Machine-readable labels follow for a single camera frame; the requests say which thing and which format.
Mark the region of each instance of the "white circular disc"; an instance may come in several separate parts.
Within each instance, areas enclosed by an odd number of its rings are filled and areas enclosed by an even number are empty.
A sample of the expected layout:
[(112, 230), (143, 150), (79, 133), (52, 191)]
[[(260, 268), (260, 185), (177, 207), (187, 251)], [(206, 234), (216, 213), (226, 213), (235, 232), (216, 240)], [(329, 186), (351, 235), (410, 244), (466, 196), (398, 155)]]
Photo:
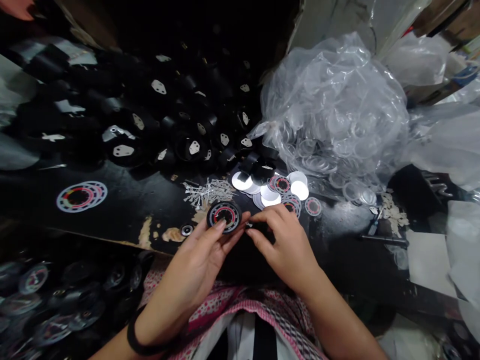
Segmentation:
[(280, 194), (270, 190), (267, 184), (260, 186), (260, 194), (267, 201), (276, 201), (281, 198)]
[(255, 195), (260, 192), (260, 188), (261, 188), (260, 185), (252, 183), (252, 185), (248, 189), (246, 189), (245, 192), (250, 195)]
[(294, 181), (291, 183), (291, 193), (297, 195), (303, 201), (309, 197), (309, 188), (301, 181)]
[(277, 195), (278, 195), (278, 198), (276, 200), (272, 200), (272, 201), (269, 201), (262, 196), (261, 197), (261, 203), (266, 207), (280, 204), (282, 202), (282, 197), (280, 196), (280, 194), (277, 194)]
[(249, 176), (248, 179), (243, 182), (241, 180), (239, 180), (239, 175), (241, 174), (241, 172), (236, 172), (232, 178), (231, 178), (231, 184), (233, 185), (233, 187), (237, 190), (240, 190), (240, 191), (245, 191), (249, 188), (252, 187), (252, 185), (254, 184), (254, 182), (252, 181), (252, 178)]
[(292, 184), (296, 181), (300, 181), (300, 182), (304, 183), (305, 185), (308, 185), (308, 183), (309, 183), (308, 180), (307, 180), (307, 177), (301, 171), (291, 172), (291, 173), (288, 174), (288, 176), (286, 178), (290, 181), (290, 184)]

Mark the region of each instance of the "black workbench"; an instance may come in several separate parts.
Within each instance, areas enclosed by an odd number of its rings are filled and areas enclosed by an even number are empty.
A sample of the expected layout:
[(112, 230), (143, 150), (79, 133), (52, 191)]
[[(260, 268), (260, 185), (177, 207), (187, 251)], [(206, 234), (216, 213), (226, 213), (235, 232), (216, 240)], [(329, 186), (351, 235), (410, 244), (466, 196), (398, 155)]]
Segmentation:
[[(204, 185), (207, 180), (206, 174), (184, 171), (132, 173), (109, 161), (94, 172), (80, 172), (69, 167), (37, 170), (60, 163), (59, 159), (42, 160), (25, 170), (0, 172), (0, 215), (133, 246), (139, 246), (144, 222), (151, 217), (151, 248), (173, 255), (180, 243), (164, 241), (162, 233), (191, 223), (196, 212), (190, 202), (183, 201), (187, 195), (182, 182), (191, 180)], [(227, 174), (209, 176), (221, 178), (222, 175), (228, 177)], [(80, 213), (60, 211), (56, 206), (58, 194), (71, 185), (86, 181), (104, 183), (108, 188), (106, 199)], [(243, 211), (252, 214), (259, 211), (247, 196), (238, 191), (236, 194), (233, 200)], [(322, 215), (314, 218), (303, 212), (300, 223), (309, 236), (319, 264), (339, 291), (437, 316), (452, 312), (449, 309), (455, 304), (450, 304), (446, 296), (410, 283), (408, 271), (398, 270), (383, 245), (358, 240), (358, 235), (367, 230), (373, 218), (368, 206), (332, 202), (311, 195), (322, 200)], [(249, 285), (279, 282), (246, 235), (228, 255), (220, 276)]]

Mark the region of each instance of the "small metal part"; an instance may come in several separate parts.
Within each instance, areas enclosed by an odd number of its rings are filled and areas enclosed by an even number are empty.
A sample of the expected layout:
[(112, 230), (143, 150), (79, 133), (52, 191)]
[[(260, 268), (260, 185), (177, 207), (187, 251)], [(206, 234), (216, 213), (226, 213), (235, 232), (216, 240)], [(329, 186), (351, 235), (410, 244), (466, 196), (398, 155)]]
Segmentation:
[(389, 237), (389, 236), (375, 236), (375, 235), (361, 235), (363, 240), (370, 240), (384, 245), (394, 245), (401, 248), (408, 248), (410, 243), (407, 239)]
[(49, 169), (58, 169), (58, 168), (66, 168), (67, 167), (67, 164), (58, 164), (58, 165), (54, 165), (54, 166), (48, 166), (48, 167), (42, 167), (42, 168), (39, 168), (38, 170), (49, 170)]
[(184, 237), (190, 236), (190, 234), (194, 231), (194, 227), (192, 225), (184, 225), (181, 227), (180, 233)]
[(200, 186), (200, 185), (199, 185), (199, 184), (197, 184), (196, 182), (193, 182), (193, 181), (190, 181), (190, 180), (185, 180), (185, 182), (186, 182), (187, 184), (190, 184), (190, 185), (195, 185), (195, 186), (197, 186), (197, 187), (199, 187), (199, 186)]

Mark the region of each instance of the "pile of dials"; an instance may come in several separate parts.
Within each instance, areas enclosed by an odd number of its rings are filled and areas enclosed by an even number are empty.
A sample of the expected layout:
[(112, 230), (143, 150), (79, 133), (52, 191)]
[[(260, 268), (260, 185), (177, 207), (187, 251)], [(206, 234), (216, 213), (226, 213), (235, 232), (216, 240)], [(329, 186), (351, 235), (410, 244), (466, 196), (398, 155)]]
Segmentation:
[(151, 255), (114, 261), (1, 264), (0, 358), (86, 359), (97, 351), (136, 310)]
[(284, 204), (288, 211), (295, 213), (298, 218), (302, 208), (313, 217), (322, 213), (322, 204), (317, 198), (309, 197), (307, 177), (300, 171), (291, 172), (286, 177), (275, 173), (266, 183), (255, 181), (252, 176), (242, 180), (242, 176), (241, 171), (236, 172), (231, 178), (231, 184), (251, 198), (260, 210), (267, 206)]
[(97, 50), (96, 64), (71, 64), (54, 44), (32, 58), (21, 52), (24, 71), (41, 84), (8, 133), (79, 169), (105, 155), (127, 168), (233, 167), (257, 146), (246, 135), (261, 118), (261, 69), (223, 42), (177, 28), (141, 60)]

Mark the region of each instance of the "plastic bag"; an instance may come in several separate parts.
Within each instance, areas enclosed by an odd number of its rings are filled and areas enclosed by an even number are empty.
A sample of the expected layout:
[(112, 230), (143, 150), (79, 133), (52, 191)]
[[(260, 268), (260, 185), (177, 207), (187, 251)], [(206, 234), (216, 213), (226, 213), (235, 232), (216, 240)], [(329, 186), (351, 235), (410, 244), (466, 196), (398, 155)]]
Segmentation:
[(399, 39), (381, 63), (403, 86), (441, 84), (448, 50), (435, 37), (417, 38), (412, 32)]
[(480, 106), (480, 77), (477, 76), (477, 78), (467, 86), (454, 92), (452, 95), (444, 98), (437, 104), (446, 103), (464, 103)]
[(414, 109), (411, 115), (404, 164), (447, 173), (467, 192), (480, 188), (480, 107), (449, 102)]
[(356, 32), (294, 48), (260, 100), (263, 120), (248, 136), (264, 135), (289, 170), (329, 178), (350, 201), (385, 191), (409, 115), (402, 87)]

